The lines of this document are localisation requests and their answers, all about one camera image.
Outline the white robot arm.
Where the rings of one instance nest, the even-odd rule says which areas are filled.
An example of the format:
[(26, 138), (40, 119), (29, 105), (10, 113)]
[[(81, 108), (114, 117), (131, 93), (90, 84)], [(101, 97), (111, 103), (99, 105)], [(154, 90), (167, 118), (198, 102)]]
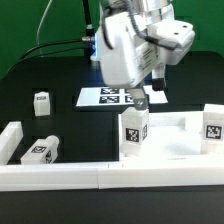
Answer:
[(124, 88), (136, 110), (146, 110), (149, 97), (144, 78), (160, 65), (160, 48), (168, 43), (148, 34), (140, 0), (108, 0), (95, 35), (96, 60), (110, 88)]

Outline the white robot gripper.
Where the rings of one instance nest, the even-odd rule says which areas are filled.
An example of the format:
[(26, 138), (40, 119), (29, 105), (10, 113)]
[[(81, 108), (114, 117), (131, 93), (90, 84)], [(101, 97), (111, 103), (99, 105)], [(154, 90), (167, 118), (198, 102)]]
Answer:
[[(109, 49), (103, 38), (103, 27), (98, 29), (98, 56), (102, 77), (106, 86), (132, 88), (129, 90), (136, 110), (148, 108), (148, 96), (137, 86), (158, 64), (158, 48), (140, 39), (130, 22), (127, 12), (105, 19)], [(163, 91), (166, 87), (165, 65), (152, 71), (152, 88)]]

